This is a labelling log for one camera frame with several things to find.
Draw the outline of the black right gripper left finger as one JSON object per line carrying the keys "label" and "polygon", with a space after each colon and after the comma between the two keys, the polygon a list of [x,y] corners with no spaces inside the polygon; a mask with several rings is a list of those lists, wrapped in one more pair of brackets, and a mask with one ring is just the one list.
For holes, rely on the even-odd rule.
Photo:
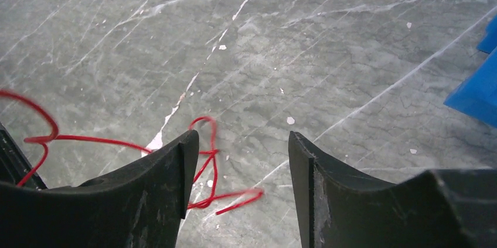
{"label": "black right gripper left finger", "polygon": [[175,247],[198,152],[191,130],[77,187],[1,181],[1,246]]}

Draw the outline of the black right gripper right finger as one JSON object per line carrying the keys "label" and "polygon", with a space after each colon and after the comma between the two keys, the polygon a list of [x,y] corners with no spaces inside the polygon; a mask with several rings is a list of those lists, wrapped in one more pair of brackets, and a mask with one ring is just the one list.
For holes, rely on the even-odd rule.
{"label": "black right gripper right finger", "polygon": [[495,247],[496,170],[429,169],[393,184],[290,132],[302,247]]}

